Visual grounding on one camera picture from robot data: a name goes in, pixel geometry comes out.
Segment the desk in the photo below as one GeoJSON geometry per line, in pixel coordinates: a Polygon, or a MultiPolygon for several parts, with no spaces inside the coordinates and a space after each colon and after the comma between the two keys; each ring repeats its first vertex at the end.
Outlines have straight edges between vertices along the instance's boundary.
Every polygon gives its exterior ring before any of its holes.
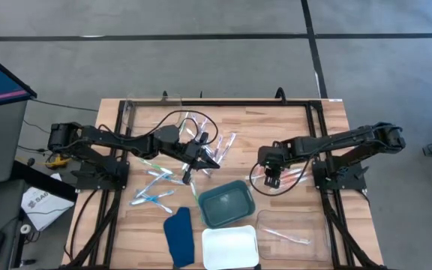
{"type": "MultiPolygon", "coordinates": [[[[20,217],[25,181],[67,200],[75,201],[74,188],[14,161],[27,101],[0,105],[0,229],[11,218],[20,217]]],[[[4,228],[5,240],[0,253],[0,269],[19,267],[24,235],[19,234],[20,220],[4,228]]]]}
{"type": "MultiPolygon", "coordinates": [[[[185,101],[207,101],[207,99],[185,101]]],[[[114,127],[119,108],[116,99],[104,99],[101,101],[100,111],[96,126],[105,124],[114,127]]],[[[322,108],[325,123],[329,134],[349,130],[349,125],[344,111],[344,105],[340,100],[322,100],[322,108]]],[[[137,107],[134,122],[133,135],[143,134],[154,127],[167,113],[176,108],[168,107],[137,107]]],[[[232,132],[237,133],[228,155],[224,158],[221,169],[214,172],[211,179],[202,172],[193,175],[198,192],[202,192],[236,179],[243,179],[250,171],[257,159],[257,150],[260,146],[271,145],[273,140],[284,140],[295,136],[309,135],[308,120],[303,107],[297,106],[184,106],[184,109],[199,110],[209,115],[218,125],[220,134],[225,140],[232,132]]],[[[209,138],[214,136],[215,129],[208,126],[209,138]]],[[[108,148],[97,147],[103,154],[109,154],[108,148]]],[[[335,155],[341,155],[345,150],[333,151],[335,155]]],[[[142,165],[136,157],[129,154],[130,177],[127,188],[122,193],[121,204],[118,212],[115,241],[112,249],[111,269],[171,269],[173,261],[167,247],[167,241],[163,231],[163,222],[168,214],[157,206],[147,203],[139,206],[129,206],[137,188],[146,186],[153,177],[144,173],[149,169],[142,165]]],[[[181,169],[181,163],[171,158],[160,155],[152,162],[177,172],[181,169]]],[[[195,244],[195,263],[188,269],[203,269],[203,256],[201,250],[201,233],[206,226],[200,220],[200,211],[189,187],[175,186],[170,183],[158,183],[150,191],[150,194],[159,194],[169,189],[176,189],[172,196],[164,197],[161,202],[176,211],[179,206],[187,206],[191,211],[193,236],[195,244]]],[[[73,231],[76,216],[79,214],[83,203],[91,192],[85,191],[78,196],[74,211],[73,231]]],[[[368,203],[355,191],[342,191],[343,207],[346,213],[346,221],[349,231],[359,243],[366,254],[376,263],[383,263],[379,245],[377,242],[371,212],[368,203]]],[[[101,192],[98,192],[88,204],[82,215],[76,231],[74,250],[79,251],[87,242],[95,229],[95,221],[98,215],[101,192]]],[[[314,188],[312,178],[299,184],[283,196],[267,197],[259,193],[253,193],[256,203],[256,212],[240,220],[231,226],[256,225],[257,213],[261,210],[295,211],[295,212],[322,212],[319,192],[314,188]]],[[[106,236],[103,235],[97,257],[97,263],[103,261],[106,236]]],[[[341,262],[345,260],[341,240],[337,241],[341,262]]],[[[329,262],[308,262],[295,260],[265,260],[259,261],[263,269],[331,269],[329,262]]],[[[65,256],[62,263],[68,263],[65,256]]]]}

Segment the metal bracket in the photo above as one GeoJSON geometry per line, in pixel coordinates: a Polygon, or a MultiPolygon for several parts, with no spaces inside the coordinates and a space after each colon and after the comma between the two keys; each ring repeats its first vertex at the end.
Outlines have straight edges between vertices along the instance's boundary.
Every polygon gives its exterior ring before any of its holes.
{"type": "Polygon", "coordinates": [[[313,162],[314,185],[323,191],[327,190],[364,190],[366,189],[365,173],[369,167],[362,168],[360,163],[347,166],[330,175],[326,161],[313,162]]]}
{"type": "Polygon", "coordinates": [[[118,162],[117,176],[98,175],[98,170],[89,163],[83,163],[79,171],[73,171],[71,173],[78,178],[76,189],[117,191],[126,188],[126,184],[128,183],[129,163],[124,161],[118,162]]]}
{"type": "Polygon", "coordinates": [[[309,104],[317,112],[322,112],[323,111],[323,104],[321,103],[321,100],[309,100],[309,104]]]}
{"type": "Polygon", "coordinates": [[[284,90],[282,87],[280,87],[276,90],[276,95],[274,96],[274,98],[280,98],[281,102],[284,105],[286,105],[288,103],[288,101],[286,100],[286,93],[284,93],[284,90]]]}

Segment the clear plastic container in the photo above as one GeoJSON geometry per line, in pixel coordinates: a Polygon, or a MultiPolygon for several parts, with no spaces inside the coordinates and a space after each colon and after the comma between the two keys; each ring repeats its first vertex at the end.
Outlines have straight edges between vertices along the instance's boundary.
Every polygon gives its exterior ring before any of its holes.
{"type": "Polygon", "coordinates": [[[260,211],[256,235],[259,255],[266,260],[328,262],[331,259],[322,212],[260,211]]]}

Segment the white plastic tray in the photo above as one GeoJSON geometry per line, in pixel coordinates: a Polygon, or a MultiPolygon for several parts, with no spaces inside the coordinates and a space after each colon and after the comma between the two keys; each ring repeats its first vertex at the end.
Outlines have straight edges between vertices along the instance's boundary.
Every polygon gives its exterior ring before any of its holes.
{"type": "Polygon", "coordinates": [[[202,263],[208,270],[254,267],[259,262],[256,230],[252,226],[202,232],[202,263]]]}

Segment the green plastic container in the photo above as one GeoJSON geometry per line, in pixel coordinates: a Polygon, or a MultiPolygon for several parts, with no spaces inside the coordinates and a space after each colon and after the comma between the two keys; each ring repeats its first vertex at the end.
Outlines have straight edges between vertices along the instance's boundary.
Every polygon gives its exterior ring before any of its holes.
{"type": "Polygon", "coordinates": [[[241,180],[203,192],[198,201],[203,220],[211,229],[252,215],[256,209],[251,192],[241,180]]]}

